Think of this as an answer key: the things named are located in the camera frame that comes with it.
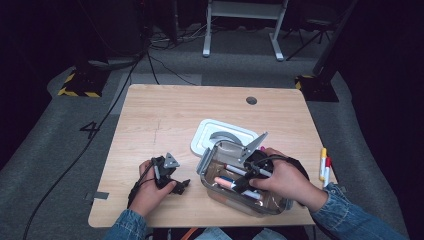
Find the yellow marker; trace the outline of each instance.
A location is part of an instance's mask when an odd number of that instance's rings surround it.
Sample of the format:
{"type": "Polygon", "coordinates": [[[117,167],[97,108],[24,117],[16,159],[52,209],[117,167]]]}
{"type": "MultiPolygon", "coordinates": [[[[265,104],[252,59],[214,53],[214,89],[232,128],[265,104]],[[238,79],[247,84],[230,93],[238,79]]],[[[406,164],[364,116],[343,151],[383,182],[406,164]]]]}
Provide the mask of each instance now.
{"type": "Polygon", "coordinates": [[[319,180],[324,181],[325,180],[325,160],[327,159],[327,149],[322,148],[321,149],[321,167],[319,170],[319,180]]]}

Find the wooden table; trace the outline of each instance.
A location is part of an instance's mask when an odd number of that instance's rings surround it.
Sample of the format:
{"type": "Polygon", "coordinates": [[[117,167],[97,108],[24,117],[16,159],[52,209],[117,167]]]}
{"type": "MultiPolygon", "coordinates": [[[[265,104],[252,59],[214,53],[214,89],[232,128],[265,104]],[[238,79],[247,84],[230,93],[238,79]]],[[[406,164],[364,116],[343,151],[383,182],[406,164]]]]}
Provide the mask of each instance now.
{"type": "Polygon", "coordinates": [[[210,199],[195,171],[200,158],[190,149],[204,119],[259,135],[268,131],[263,146],[300,160],[311,182],[322,187],[318,179],[322,143],[299,90],[137,84],[128,90],[98,187],[109,197],[94,200],[89,224],[112,226],[126,208],[128,193],[139,177],[139,164],[167,152],[181,164],[172,177],[191,182],[183,195],[170,194],[148,216],[150,227],[314,224],[308,210],[297,203],[280,215],[256,218],[210,199]],[[255,97],[257,104],[248,104],[247,97],[255,97]]]}

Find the person's right hand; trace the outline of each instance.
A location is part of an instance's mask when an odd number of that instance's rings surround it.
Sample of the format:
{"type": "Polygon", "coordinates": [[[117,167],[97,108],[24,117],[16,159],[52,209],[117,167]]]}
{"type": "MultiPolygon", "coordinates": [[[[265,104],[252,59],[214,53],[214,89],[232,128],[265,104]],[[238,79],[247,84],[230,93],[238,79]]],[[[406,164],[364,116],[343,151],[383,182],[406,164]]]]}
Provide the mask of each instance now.
{"type": "MultiPolygon", "coordinates": [[[[263,150],[268,156],[283,153],[267,148],[263,150]]],[[[251,179],[249,184],[252,187],[269,190],[276,194],[298,201],[315,212],[319,210],[327,201],[327,193],[315,187],[308,179],[300,173],[292,164],[284,160],[273,160],[274,171],[270,178],[251,179]]]]}

